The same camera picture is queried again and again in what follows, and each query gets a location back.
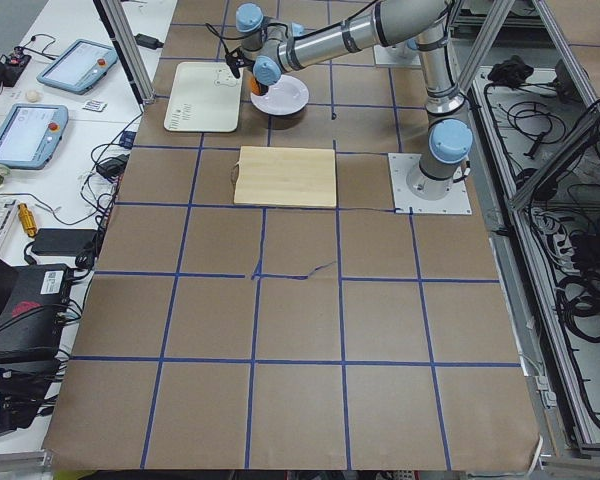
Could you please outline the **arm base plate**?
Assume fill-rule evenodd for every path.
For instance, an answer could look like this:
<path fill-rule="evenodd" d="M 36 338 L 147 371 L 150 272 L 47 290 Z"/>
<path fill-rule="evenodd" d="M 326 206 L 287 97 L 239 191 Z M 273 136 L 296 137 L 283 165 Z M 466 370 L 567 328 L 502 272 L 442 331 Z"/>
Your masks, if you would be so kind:
<path fill-rule="evenodd" d="M 394 210 L 399 214 L 471 215 L 461 166 L 447 180 L 432 180 L 420 170 L 420 154 L 389 153 Z"/>

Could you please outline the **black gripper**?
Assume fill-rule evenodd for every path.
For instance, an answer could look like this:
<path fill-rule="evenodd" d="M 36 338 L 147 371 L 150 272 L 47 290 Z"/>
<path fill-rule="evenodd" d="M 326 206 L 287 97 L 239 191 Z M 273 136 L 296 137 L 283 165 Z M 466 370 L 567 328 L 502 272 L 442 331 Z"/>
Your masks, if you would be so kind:
<path fill-rule="evenodd" d="M 241 68 L 243 67 L 242 54 L 239 49 L 234 49 L 226 54 L 226 64 L 232 75 L 236 79 L 241 78 Z"/>

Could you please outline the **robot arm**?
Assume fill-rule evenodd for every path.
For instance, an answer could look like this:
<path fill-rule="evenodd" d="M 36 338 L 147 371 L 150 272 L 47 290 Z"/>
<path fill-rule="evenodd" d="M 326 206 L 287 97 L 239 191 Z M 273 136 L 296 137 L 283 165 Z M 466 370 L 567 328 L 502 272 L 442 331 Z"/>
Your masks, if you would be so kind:
<path fill-rule="evenodd" d="M 254 3 L 236 11 L 240 43 L 225 50 L 225 61 L 238 78 L 251 72 L 262 95 L 292 71 L 359 53 L 380 45 L 415 42 L 421 62 L 429 120 L 428 146 L 419 161 L 422 175 L 436 182 L 450 179 L 467 152 L 446 158 L 439 141 L 454 126 L 467 127 L 467 100 L 451 71 L 449 16 L 452 1 L 375 1 L 349 17 L 313 32 L 299 34 L 292 22 L 266 16 Z"/>

